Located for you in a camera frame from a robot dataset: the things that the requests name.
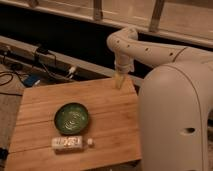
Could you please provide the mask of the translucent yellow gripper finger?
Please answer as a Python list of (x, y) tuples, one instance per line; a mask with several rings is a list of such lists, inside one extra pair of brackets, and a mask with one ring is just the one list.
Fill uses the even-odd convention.
[(126, 74), (121, 74), (120, 75), (120, 83), (119, 83), (119, 87), (122, 88), (124, 82), (125, 82), (125, 79), (126, 79)]
[(115, 87), (117, 89), (120, 89), (120, 75), (119, 75), (119, 73), (115, 72), (114, 79), (115, 79)]

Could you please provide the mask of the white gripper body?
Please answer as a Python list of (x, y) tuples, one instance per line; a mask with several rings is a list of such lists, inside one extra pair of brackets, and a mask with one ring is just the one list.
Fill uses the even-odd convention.
[(134, 60), (125, 54), (115, 55), (115, 70), (121, 74), (134, 71)]

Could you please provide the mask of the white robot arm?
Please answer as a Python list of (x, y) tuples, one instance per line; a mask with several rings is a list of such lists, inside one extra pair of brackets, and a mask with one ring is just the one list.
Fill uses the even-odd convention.
[(115, 54), (118, 87), (134, 61), (151, 68), (138, 101), (143, 171), (208, 171), (213, 51), (143, 42), (134, 28), (110, 34), (107, 46)]

